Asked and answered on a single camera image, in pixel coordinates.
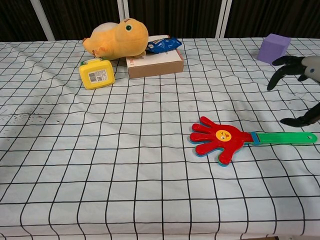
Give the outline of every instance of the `plush toy eye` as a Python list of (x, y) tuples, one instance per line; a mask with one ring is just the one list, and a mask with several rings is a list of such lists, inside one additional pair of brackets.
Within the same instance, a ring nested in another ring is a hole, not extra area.
[(126, 29), (128, 32), (130, 32), (130, 31), (132, 30), (132, 26), (131, 26), (131, 25), (127, 25), (127, 26), (125, 26), (125, 29)]

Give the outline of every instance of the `smiley face sticker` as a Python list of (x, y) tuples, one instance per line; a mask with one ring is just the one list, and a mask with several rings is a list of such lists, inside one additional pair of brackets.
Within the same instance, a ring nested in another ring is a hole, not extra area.
[(222, 142), (228, 142), (231, 140), (231, 134), (230, 132), (226, 130), (219, 130), (215, 133), (215, 136), (217, 139), (219, 139)]

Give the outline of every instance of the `barcode label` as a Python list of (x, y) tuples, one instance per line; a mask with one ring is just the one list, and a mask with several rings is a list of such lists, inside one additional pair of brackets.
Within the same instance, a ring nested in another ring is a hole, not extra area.
[(108, 79), (106, 70), (99, 70), (89, 73), (90, 82), (92, 84), (106, 81)]

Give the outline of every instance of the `green handle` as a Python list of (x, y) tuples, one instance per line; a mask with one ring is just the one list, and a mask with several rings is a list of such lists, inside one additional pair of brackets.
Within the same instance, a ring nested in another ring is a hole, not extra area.
[(311, 132), (256, 133), (260, 144), (313, 144), (318, 138)]

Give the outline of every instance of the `yellow tape measure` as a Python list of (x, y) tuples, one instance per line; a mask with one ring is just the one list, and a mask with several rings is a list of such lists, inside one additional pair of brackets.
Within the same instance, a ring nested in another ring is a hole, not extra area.
[(100, 58), (83, 61), (79, 73), (84, 87), (88, 90), (111, 85), (116, 81), (111, 62)]

